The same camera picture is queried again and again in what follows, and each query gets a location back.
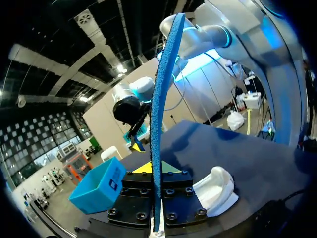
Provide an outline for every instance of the blue foam strip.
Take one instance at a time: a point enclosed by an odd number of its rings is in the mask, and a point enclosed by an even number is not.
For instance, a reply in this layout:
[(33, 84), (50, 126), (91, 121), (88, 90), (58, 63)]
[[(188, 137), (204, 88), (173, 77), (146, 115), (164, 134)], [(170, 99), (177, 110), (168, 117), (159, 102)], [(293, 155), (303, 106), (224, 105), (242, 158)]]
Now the blue foam strip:
[(154, 232), (159, 231), (160, 201), (161, 201), (161, 159), (160, 136), (163, 122), (163, 114), (169, 81), (175, 65), (180, 41), (184, 28), (185, 14), (176, 15), (172, 28), (167, 38), (161, 60), (158, 66), (157, 76), (152, 97), (151, 122), (150, 122), (150, 147), (152, 174), (154, 177)]

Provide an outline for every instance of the white wall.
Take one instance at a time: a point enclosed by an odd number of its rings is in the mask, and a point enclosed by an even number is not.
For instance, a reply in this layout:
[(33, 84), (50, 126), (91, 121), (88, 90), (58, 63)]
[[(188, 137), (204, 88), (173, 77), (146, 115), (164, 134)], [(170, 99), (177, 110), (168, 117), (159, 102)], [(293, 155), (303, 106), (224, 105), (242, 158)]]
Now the white wall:
[[(225, 64), (224, 59), (219, 59), (219, 61), (221, 64)], [(122, 83), (133, 83), (144, 76), (155, 79), (158, 65), (158, 59), (153, 58), (126, 76)], [(165, 108), (169, 109), (181, 99), (181, 94), (184, 90), (183, 83), (185, 82), (186, 94), (184, 100), (181, 101), (177, 108), (164, 112), (163, 122), (167, 129), (182, 120), (200, 123), (207, 121), (207, 116), (199, 103), (198, 97), (201, 99), (208, 116), (211, 117), (230, 102), (231, 89), (236, 85), (236, 81), (230, 78), (226, 72), (223, 72), (223, 69), (219, 69), (215, 62), (209, 63), (188, 75), (187, 79), (191, 86), (182, 79), (175, 83), (176, 86), (172, 85), (167, 93)], [(83, 118), (103, 150), (114, 145), (122, 157), (125, 157), (130, 154), (130, 151), (124, 146), (123, 135), (130, 127), (122, 125), (121, 122), (114, 118), (113, 106), (112, 90), (110, 90), (84, 113)]]
[(34, 193), (34, 189), (40, 191), (43, 187), (42, 177), (43, 175), (47, 175), (50, 169), (54, 167), (58, 167), (63, 170), (63, 164), (58, 160), (54, 159), (49, 164), (37, 170), (34, 174), (29, 176), (23, 183), (21, 183), (13, 192), (12, 197), (17, 207), (21, 212), (24, 211), (24, 197), (22, 196), (25, 192)]
[(83, 150), (83, 152), (85, 153), (86, 149), (89, 149), (89, 146), (92, 146), (90, 141), (89, 141), (90, 139), (91, 139), (91, 137), (80, 142), (79, 144), (76, 145), (76, 147), (81, 148)]

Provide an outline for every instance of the white bag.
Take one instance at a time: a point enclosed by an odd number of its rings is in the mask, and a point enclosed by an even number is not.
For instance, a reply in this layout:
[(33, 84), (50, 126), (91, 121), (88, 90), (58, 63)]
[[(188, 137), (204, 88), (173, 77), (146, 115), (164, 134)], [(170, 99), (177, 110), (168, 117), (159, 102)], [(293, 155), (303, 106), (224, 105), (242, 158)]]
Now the white bag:
[(230, 130), (236, 131), (244, 124), (244, 117), (236, 111), (230, 112), (231, 114), (227, 117), (228, 127)]

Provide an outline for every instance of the dark work surface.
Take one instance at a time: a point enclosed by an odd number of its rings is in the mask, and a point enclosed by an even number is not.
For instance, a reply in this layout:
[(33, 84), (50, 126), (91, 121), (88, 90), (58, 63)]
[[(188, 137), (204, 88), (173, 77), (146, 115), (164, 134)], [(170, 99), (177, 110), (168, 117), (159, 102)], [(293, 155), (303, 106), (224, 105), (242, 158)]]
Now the dark work surface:
[[(121, 162), (134, 170), (150, 160), (146, 153), (133, 152)], [(161, 159), (180, 170), (187, 170), (194, 183), (222, 166), (233, 177), (238, 202), (214, 218), (215, 233), (229, 229), (258, 211), (270, 200), (278, 200), (307, 187), (317, 170), (317, 155), (253, 136), (183, 121), (162, 135)], [(293, 209), (301, 196), (287, 206)], [(106, 221), (106, 213), (89, 215)]]

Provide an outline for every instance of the blue box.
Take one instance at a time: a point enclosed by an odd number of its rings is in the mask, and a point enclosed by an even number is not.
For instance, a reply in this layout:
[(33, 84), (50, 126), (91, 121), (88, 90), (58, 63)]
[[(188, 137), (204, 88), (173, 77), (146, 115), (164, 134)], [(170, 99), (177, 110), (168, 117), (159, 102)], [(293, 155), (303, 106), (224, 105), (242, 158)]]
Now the blue box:
[(112, 157), (84, 176), (69, 201), (85, 214), (108, 210), (121, 192), (125, 172), (125, 167)]

